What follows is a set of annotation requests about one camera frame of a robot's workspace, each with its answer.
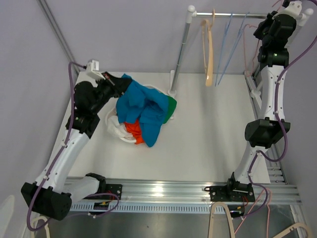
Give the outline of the light blue wire hanger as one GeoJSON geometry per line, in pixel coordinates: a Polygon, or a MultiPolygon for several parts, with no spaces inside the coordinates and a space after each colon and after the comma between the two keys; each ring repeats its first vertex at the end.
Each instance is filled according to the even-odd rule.
{"type": "Polygon", "coordinates": [[[229,21],[226,22],[225,28],[224,28],[223,38],[222,38],[222,42],[221,42],[221,50],[220,50],[220,55],[219,55],[219,61],[218,61],[218,66],[217,66],[217,71],[216,71],[216,79],[215,79],[215,84],[214,84],[215,86],[217,86],[217,80],[218,80],[218,77],[219,77],[219,74],[220,74],[220,66],[221,66],[221,62],[222,62],[222,57],[223,57],[224,47],[225,47],[225,43],[226,43],[227,33],[228,33],[228,30],[230,28],[230,24],[231,24],[231,21],[232,21],[232,16],[233,16],[233,13],[230,14],[229,21]]]}

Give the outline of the orange t shirt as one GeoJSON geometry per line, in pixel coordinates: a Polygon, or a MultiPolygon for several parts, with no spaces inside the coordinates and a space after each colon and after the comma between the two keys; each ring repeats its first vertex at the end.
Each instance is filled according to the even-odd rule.
{"type": "Polygon", "coordinates": [[[134,123],[128,123],[124,122],[127,132],[131,133],[132,136],[135,138],[136,142],[135,144],[143,144],[145,143],[143,137],[142,137],[142,130],[140,127],[139,120],[136,119],[134,123]]]}

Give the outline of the white t shirt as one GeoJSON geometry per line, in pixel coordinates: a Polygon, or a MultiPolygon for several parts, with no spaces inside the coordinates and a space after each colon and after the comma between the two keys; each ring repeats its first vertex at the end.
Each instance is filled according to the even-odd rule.
{"type": "Polygon", "coordinates": [[[106,115],[105,124],[107,132],[113,137],[119,138],[126,143],[135,143],[131,133],[127,132],[125,124],[119,123],[116,108],[112,108],[106,115]]]}

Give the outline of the green t shirt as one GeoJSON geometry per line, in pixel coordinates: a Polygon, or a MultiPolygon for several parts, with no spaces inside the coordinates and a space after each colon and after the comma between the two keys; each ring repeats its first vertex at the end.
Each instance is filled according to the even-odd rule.
{"type": "Polygon", "coordinates": [[[167,98],[168,98],[168,109],[167,109],[167,113],[165,115],[163,124],[166,124],[168,120],[173,116],[173,113],[177,106],[177,101],[173,97],[168,96],[167,98]]]}

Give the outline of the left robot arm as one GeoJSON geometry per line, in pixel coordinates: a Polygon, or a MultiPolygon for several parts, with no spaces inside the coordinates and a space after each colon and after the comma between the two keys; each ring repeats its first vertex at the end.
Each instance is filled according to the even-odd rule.
{"type": "Polygon", "coordinates": [[[82,81],[72,87],[71,114],[65,126],[65,138],[36,180],[24,183],[21,188],[28,205],[27,220],[32,212],[36,212],[61,221],[73,203],[106,196],[106,178],[95,173],[86,174],[72,186],[65,186],[74,162],[97,129],[99,111],[111,98],[123,96],[132,82],[127,75],[115,77],[104,72],[101,76],[96,85],[82,81]]]}

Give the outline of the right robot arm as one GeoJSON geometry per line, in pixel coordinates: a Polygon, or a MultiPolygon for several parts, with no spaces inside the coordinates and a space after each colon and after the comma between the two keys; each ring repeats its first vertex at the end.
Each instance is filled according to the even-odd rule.
{"type": "Polygon", "coordinates": [[[253,186],[262,185],[253,178],[256,162],[260,158],[268,159],[266,151],[280,139],[287,139],[290,123],[285,121],[283,111],[283,87],[289,65],[286,44],[296,25],[296,19],[291,14],[273,11],[254,32],[254,36],[262,42],[258,54],[263,82],[261,113],[257,120],[246,125],[244,155],[225,187],[224,196],[229,201],[242,201],[243,197],[255,200],[253,186]]]}

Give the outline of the beige plastic hanger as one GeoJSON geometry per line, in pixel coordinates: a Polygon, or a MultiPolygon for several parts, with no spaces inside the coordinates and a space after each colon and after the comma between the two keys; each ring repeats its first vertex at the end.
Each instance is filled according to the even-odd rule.
{"type": "Polygon", "coordinates": [[[204,57],[205,86],[211,87],[213,83],[213,40],[212,27],[215,19],[215,9],[212,11],[212,21],[204,19],[201,22],[202,46],[204,57]]]}

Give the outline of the blue t shirt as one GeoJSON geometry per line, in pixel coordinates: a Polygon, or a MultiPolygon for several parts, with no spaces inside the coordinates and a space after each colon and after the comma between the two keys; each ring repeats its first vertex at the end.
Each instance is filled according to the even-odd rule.
{"type": "Polygon", "coordinates": [[[127,74],[121,77],[131,78],[131,84],[116,102],[118,121],[134,123],[138,119],[145,144],[153,147],[167,113],[168,95],[139,84],[127,74]]]}

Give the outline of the pink wire hanger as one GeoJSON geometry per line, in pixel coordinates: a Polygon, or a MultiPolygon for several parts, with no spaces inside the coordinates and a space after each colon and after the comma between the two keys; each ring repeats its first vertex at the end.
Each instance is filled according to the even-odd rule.
{"type": "Polygon", "coordinates": [[[243,31],[243,57],[244,57],[244,71],[248,72],[247,75],[250,76],[252,71],[255,69],[256,57],[258,50],[260,48],[259,40],[248,40],[248,37],[251,37],[251,31],[255,30],[257,25],[247,23],[244,26],[243,31]]]}

